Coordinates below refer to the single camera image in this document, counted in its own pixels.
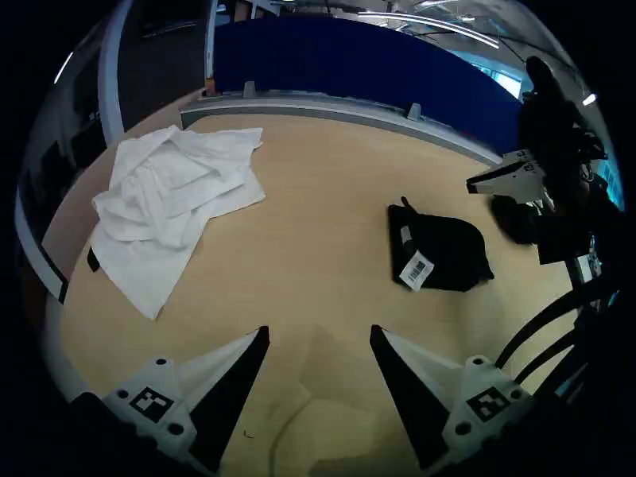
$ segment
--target white label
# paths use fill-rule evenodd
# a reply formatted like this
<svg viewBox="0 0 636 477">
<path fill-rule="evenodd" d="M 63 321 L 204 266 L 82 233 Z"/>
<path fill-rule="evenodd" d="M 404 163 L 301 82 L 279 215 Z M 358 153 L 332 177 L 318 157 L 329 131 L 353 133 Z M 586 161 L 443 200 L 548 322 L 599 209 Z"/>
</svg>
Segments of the white label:
<svg viewBox="0 0 636 477">
<path fill-rule="evenodd" d="M 424 255 L 416 251 L 400 273 L 400 278 L 417 292 L 431 274 L 433 267 L 434 265 Z"/>
<path fill-rule="evenodd" d="M 402 236 L 402 245 L 413 238 L 411 237 L 411 230 L 409 229 L 408 225 L 405 225 L 403 228 L 400 229 L 400 235 Z"/>
<path fill-rule="evenodd" d="M 517 161 L 533 161 L 534 156 L 529 149 L 520 149 L 519 151 L 512 151 L 511 153 L 505 153 L 503 156 L 503 163 L 512 164 Z"/>
</svg>

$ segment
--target ceiling light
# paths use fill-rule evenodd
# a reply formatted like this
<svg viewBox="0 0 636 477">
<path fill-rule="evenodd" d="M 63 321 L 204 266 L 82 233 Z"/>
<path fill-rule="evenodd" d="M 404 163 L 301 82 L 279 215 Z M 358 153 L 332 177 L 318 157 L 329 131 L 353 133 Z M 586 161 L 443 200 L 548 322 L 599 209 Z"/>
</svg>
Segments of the ceiling light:
<svg viewBox="0 0 636 477">
<path fill-rule="evenodd" d="M 441 5 L 442 3 L 450 2 L 458 2 L 458 0 L 424 0 L 423 2 L 418 3 L 416 6 L 423 6 L 426 8 L 429 6 Z"/>
<path fill-rule="evenodd" d="M 592 104 L 595 101 L 596 101 L 596 95 L 594 93 L 592 93 L 586 99 L 583 100 L 583 106 L 589 106 L 590 104 Z"/>
<path fill-rule="evenodd" d="M 474 30 L 464 28 L 463 26 L 454 25 L 452 23 L 448 23 L 447 21 L 436 20 L 435 18 L 428 17 L 418 17 L 417 15 L 407 15 L 407 14 L 381 14 L 378 12 L 366 12 L 358 14 L 361 18 L 383 18 L 385 20 L 402 20 L 408 21 L 411 23 L 421 23 L 422 25 L 428 26 L 436 26 L 437 28 L 447 29 L 455 33 L 459 33 L 460 35 L 464 35 L 465 37 L 473 38 L 477 41 L 481 41 L 482 43 L 491 46 L 492 48 L 499 48 L 499 43 L 497 40 L 487 37 L 482 33 L 478 33 Z"/>
<path fill-rule="evenodd" d="M 73 52 L 71 52 L 67 58 L 66 61 L 64 62 L 64 64 L 62 65 L 62 68 L 60 68 L 60 70 L 57 72 L 57 76 L 55 77 L 55 79 L 53 80 L 53 84 L 57 83 L 57 80 L 60 79 L 60 76 L 62 75 L 62 71 L 64 71 L 64 69 L 66 68 L 66 64 L 68 63 L 68 61 L 71 59 L 71 56 L 73 56 Z"/>
</svg>

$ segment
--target black cloth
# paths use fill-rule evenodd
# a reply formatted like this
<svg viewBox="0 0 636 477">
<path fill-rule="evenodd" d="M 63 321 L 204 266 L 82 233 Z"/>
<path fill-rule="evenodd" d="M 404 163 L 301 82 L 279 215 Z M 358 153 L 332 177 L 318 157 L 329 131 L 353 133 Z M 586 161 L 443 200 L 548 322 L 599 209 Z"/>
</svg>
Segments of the black cloth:
<svg viewBox="0 0 636 477">
<path fill-rule="evenodd" d="M 422 288 L 466 292 L 480 281 L 494 278 L 486 258 L 481 232 L 471 223 L 452 217 L 418 214 L 408 201 L 390 205 L 389 238 L 393 280 L 408 287 L 400 273 L 415 250 L 434 267 Z M 408 226 L 412 242 L 402 243 L 401 229 Z"/>
<path fill-rule="evenodd" d="M 507 196 L 493 196 L 490 206 L 495 222 L 506 237 L 520 245 L 537 242 L 536 208 L 517 204 L 516 200 Z"/>
</svg>

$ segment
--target white towel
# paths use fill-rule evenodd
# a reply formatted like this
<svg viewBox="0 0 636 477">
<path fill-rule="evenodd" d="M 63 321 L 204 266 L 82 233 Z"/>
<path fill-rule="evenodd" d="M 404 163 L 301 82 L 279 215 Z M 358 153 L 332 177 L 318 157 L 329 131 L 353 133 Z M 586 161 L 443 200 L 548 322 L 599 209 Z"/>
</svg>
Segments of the white towel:
<svg viewBox="0 0 636 477">
<path fill-rule="evenodd" d="M 213 217 L 265 199 L 250 168 L 262 129 L 198 134 L 176 126 L 117 148 L 109 190 L 93 199 L 100 266 L 154 320 Z"/>
</svg>

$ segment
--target blue divider panel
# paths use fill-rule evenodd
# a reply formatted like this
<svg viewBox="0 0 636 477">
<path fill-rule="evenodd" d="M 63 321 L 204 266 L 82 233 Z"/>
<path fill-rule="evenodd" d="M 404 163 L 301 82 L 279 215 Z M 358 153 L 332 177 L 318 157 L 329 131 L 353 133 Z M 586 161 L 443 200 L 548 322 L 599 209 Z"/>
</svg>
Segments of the blue divider panel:
<svg viewBox="0 0 636 477">
<path fill-rule="evenodd" d="M 457 56 L 359 21 L 276 17 L 215 29 L 219 91 L 318 91 L 422 114 L 503 154 L 517 148 L 521 103 Z"/>
</svg>

